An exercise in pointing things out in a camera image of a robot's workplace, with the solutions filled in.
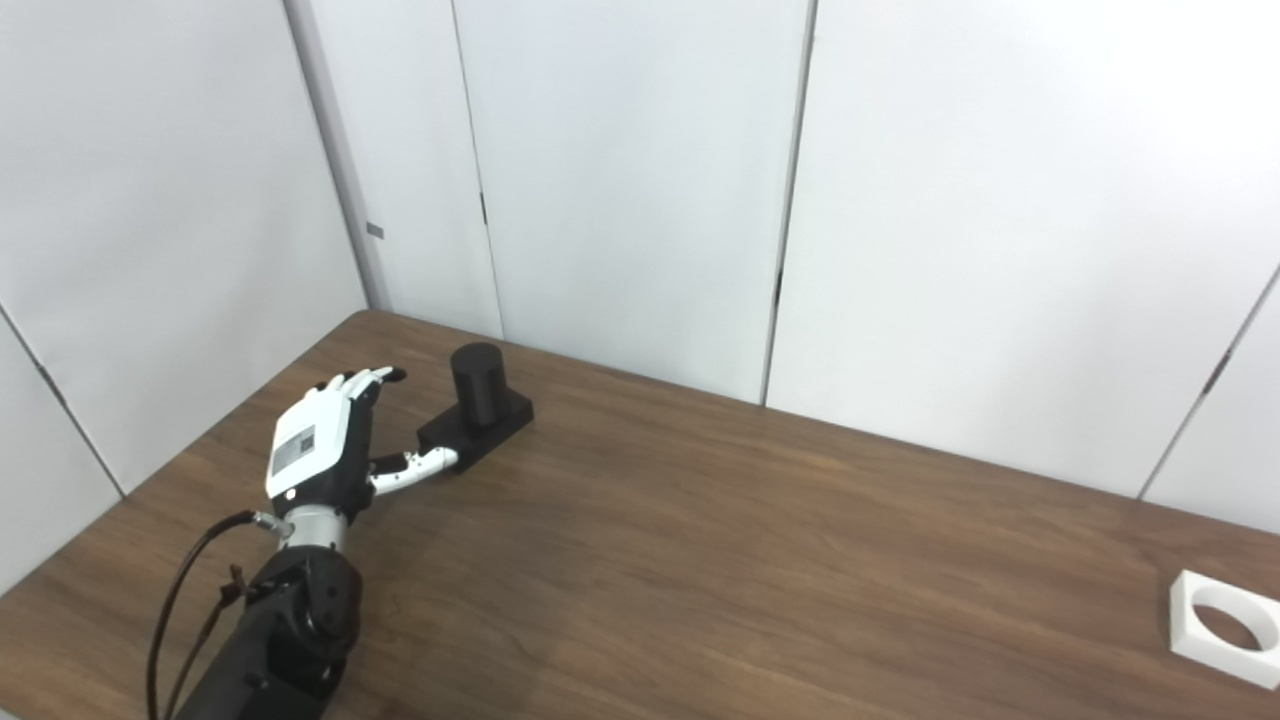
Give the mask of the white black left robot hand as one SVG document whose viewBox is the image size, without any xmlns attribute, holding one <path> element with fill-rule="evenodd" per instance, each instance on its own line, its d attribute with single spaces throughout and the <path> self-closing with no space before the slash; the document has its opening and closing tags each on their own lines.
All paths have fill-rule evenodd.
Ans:
<svg viewBox="0 0 1280 720">
<path fill-rule="evenodd" d="M 316 506 L 353 521 L 379 495 L 404 489 L 460 461 L 458 452 L 447 447 L 371 455 L 381 388 L 404 377 L 397 366 L 340 373 L 308 388 L 276 419 L 265 492 L 278 516 Z"/>
</svg>

